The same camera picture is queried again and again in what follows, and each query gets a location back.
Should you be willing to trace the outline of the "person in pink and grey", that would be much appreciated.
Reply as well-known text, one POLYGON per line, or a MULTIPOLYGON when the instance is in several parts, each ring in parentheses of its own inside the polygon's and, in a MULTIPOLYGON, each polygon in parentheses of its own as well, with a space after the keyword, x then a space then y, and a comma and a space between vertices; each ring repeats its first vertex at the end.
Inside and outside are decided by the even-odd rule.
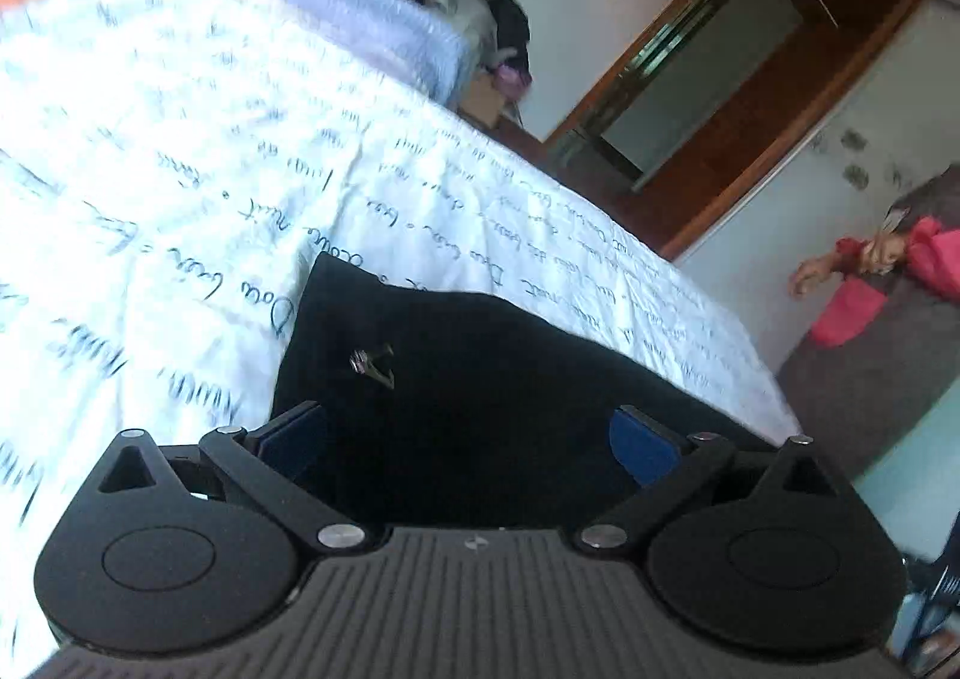
POLYGON ((872 237, 802 261, 789 294, 833 277, 830 302, 776 380, 802 429, 856 477, 957 380, 957 165, 897 199, 872 237))

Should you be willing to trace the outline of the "white bedsheet with script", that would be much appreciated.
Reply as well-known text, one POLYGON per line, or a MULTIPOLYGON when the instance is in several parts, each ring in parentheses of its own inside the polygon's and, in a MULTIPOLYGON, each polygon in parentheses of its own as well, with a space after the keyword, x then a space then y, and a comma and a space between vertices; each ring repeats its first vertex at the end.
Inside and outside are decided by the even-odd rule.
POLYGON ((256 425, 313 259, 496 295, 763 438, 747 331, 601 209, 280 0, 2 16, 2 671, 52 653, 32 569, 109 440, 256 425))

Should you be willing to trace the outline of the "black pants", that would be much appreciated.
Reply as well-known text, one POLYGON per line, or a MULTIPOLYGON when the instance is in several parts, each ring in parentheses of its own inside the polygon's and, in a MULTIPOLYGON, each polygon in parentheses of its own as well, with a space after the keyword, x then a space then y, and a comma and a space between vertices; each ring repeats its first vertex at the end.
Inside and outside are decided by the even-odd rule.
POLYGON ((608 425, 633 406, 681 436, 770 442, 631 358, 501 298, 386 286, 322 255, 272 411, 322 411, 296 484, 361 525, 566 528, 638 489, 608 425))

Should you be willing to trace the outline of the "wooden door frame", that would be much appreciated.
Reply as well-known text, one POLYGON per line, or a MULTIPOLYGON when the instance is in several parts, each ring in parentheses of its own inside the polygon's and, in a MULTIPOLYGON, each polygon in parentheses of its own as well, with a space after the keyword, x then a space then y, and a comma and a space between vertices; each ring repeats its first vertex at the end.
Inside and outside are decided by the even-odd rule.
POLYGON ((545 172, 675 259, 850 92, 921 0, 672 0, 545 141, 545 172))

